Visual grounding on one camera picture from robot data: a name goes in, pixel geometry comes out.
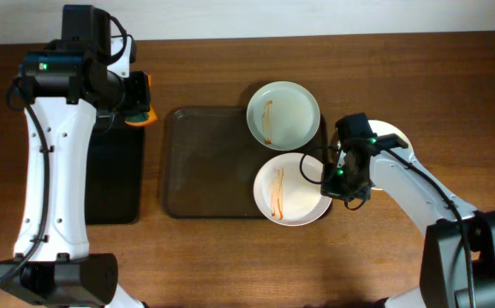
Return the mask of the green orange sponge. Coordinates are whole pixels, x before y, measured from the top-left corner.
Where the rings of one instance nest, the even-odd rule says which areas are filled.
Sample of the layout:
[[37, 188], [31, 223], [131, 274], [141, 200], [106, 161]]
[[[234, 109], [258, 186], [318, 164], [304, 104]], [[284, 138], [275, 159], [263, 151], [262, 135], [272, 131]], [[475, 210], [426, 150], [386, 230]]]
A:
[[139, 72], [133, 72], [128, 78], [128, 94], [131, 104], [125, 123], [132, 127], [145, 127], [154, 123], [157, 113], [151, 104], [151, 76]]

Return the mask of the white plate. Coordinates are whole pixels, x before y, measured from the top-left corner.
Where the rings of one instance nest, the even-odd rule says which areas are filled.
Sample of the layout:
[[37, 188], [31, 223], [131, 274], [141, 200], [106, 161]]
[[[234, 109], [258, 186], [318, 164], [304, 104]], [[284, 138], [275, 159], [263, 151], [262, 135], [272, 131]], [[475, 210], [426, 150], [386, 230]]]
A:
[[[382, 135], [388, 135], [388, 134], [396, 134], [398, 137], [400, 137], [405, 143], [407, 143], [409, 149], [413, 151], [413, 146], [411, 144], [411, 141], [407, 137], [407, 135], [401, 131], [399, 128], [395, 127], [394, 125], [390, 124], [389, 122], [386, 121], [380, 121], [380, 120], [373, 120], [370, 119], [368, 120], [370, 128], [373, 130], [374, 133], [376, 133], [379, 137]], [[338, 156], [338, 167], [342, 167], [344, 165], [344, 158], [346, 156], [346, 153], [342, 151], [339, 156]], [[375, 185], [372, 186], [373, 191], [383, 191], [383, 188], [377, 187]]]
[[253, 199], [264, 217], [277, 224], [298, 227], [314, 222], [331, 208], [332, 199], [311, 181], [323, 171], [323, 163], [291, 152], [265, 163], [253, 182]]

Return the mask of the pale green plate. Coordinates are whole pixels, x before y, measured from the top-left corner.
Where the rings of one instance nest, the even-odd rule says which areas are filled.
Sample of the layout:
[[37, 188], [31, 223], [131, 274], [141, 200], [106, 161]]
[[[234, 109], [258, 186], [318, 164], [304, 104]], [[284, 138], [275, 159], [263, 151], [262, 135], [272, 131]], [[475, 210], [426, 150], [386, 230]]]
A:
[[306, 145], [320, 124], [319, 105], [305, 87], [290, 81], [262, 86], [247, 104], [247, 126], [262, 145], [292, 151]]

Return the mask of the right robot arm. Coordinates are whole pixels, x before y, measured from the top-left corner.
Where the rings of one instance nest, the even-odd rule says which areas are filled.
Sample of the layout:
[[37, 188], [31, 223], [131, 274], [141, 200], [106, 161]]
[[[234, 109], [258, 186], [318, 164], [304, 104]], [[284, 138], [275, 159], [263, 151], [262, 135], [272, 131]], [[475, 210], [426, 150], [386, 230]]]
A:
[[337, 121], [337, 161], [326, 163], [321, 192], [355, 210], [374, 187], [387, 193], [424, 235], [417, 287], [377, 307], [495, 307], [495, 210], [457, 197], [396, 133], [376, 133], [363, 113]]

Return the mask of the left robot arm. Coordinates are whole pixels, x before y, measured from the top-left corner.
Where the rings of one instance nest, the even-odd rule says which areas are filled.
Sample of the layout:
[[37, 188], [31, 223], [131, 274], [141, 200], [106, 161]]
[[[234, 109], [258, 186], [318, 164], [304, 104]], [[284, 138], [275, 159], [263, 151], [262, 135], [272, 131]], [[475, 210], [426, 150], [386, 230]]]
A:
[[129, 126], [156, 120], [150, 77], [131, 71], [136, 43], [119, 20], [67, 4], [62, 34], [26, 54], [9, 93], [27, 118], [26, 200], [13, 256], [0, 261], [0, 290], [45, 307], [138, 307], [118, 282], [111, 253], [92, 254], [86, 234], [87, 154], [99, 116]]

